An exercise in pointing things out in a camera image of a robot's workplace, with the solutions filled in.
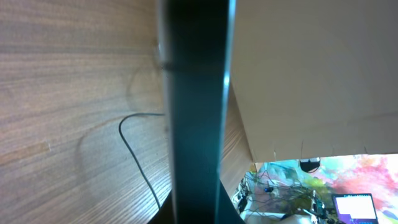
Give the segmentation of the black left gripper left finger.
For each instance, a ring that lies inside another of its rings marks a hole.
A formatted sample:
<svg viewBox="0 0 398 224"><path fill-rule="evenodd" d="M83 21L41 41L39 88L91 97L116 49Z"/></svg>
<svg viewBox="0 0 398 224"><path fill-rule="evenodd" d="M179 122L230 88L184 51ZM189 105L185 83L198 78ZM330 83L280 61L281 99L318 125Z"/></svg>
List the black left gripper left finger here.
<svg viewBox="0 0 398 224"><path fill-rule="evenodd" d="M173 224L172 191L169 192L160 210L148 222L148 224Z"/></svg>

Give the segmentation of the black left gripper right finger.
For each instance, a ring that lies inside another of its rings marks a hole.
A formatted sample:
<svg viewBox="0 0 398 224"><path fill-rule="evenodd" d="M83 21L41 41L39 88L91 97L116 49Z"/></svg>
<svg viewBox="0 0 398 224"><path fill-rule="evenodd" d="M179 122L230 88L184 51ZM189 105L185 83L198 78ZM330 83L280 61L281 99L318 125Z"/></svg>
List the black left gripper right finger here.
<svg viewBox="0 0 398 224"><path fill-rule="evenodd" d="M245 224L244 220L239 216L234 208L234 205L220 182L219 196L218 196L218 214L217 224Z"/></svg>

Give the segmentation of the blue smartphone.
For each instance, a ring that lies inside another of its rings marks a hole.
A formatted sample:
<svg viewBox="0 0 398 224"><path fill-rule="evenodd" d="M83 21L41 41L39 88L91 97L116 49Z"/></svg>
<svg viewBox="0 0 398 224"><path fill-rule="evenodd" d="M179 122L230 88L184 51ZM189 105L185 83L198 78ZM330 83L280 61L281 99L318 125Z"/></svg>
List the blue smartphone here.
<svg viewBox="0 0 398 224"><path fill-rule="evenodd" d="M175 223L218 223L236 3L157 3Z"/></svg>

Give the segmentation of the laptop with bright screen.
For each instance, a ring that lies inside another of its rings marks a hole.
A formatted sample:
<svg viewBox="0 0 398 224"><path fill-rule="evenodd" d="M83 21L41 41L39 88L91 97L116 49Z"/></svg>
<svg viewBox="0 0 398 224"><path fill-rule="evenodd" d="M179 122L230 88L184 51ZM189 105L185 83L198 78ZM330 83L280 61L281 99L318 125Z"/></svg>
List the laptop with bright screen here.
<svg viewBox="0 0 398 224"><path fill-rule="evenodd" d="M371 194L333 194L338 221L345 224L378 224Z"/></svg>

